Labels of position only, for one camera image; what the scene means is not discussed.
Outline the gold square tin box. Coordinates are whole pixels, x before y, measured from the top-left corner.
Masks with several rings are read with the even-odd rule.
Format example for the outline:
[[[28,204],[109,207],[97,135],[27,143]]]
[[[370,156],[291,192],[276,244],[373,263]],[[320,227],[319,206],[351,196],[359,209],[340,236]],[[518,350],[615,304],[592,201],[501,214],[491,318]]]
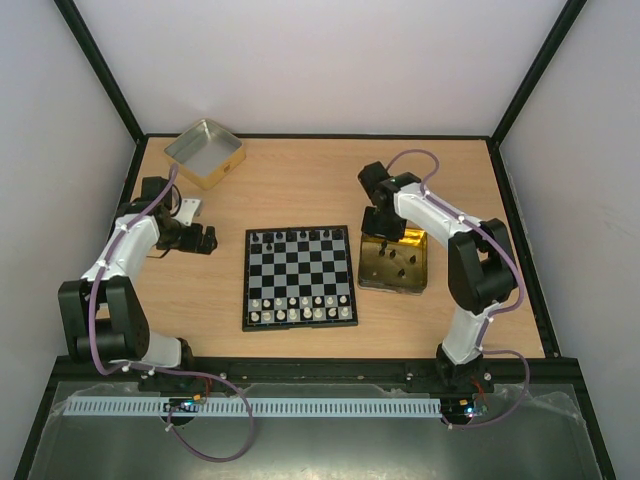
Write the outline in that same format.
[[[164,153],[202,190],[212,189],[246,159],[243,141],[208,118],[179,135]]]

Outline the black magnetic chess board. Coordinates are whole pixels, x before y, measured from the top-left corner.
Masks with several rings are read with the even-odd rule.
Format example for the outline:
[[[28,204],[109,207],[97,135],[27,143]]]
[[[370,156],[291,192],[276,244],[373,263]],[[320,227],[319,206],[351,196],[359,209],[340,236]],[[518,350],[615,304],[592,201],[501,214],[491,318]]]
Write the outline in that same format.
[[[266,244],[273,250],[267,251]],[[305,320],[303,309],[313,310]],[[276,320],[284,310],[286,319]],[[242,330],[358,324],[348,227],[250,229],[245,234]]]

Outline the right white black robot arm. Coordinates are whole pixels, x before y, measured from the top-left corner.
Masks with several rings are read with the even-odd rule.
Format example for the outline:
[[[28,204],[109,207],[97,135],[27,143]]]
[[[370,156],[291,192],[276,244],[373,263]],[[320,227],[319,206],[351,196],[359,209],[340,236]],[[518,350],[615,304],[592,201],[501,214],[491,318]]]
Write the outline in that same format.
[[[436,379],[450,392],[481,380],[482,342],[493,318],[522,303],[504,303],[515,289],[524,293],[505,224],[482,221],[442,200],[426,182],[405,172],[392,176],[380,162],[365,166],[358,180],[371,205],[362,233],[387,243],[399,241],[411,222],[447,251],[448,288],[456,307],[436,350]]]

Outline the gold tin lid tray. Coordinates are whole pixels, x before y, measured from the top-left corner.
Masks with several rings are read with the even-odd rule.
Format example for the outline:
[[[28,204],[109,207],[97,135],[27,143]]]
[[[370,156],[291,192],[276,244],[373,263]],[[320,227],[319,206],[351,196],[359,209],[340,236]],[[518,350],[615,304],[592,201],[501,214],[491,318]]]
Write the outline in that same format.
[[[379,256],[381,238],[361,235],[358,266],[358,284],[361,288],[421,295],[428,284],[428,237],[421,229],[407,228],[404,237],[396,242],[386,241],[384,256]],[[392,250],[396,257],[390,258]],[[417,261],[410,264],[415,255]],[[399,278],[398,271],[405,269],[405,277]]]

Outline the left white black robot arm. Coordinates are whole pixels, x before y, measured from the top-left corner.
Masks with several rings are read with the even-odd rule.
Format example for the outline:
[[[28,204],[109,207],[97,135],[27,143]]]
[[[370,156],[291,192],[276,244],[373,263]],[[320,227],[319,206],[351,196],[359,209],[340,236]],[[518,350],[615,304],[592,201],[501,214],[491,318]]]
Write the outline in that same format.
[[[144,178],[140,195],[119,207],[95,263],[80,279],[60,286],[58,304],[73,362],[92,364],[102,375],[133,367],[149,376],[193,368],[189,343],[152,331],[135,291],[152,250],[209,255],[218,246],[214,227],[194,220],[200,201],[182,198],[175,179]]]

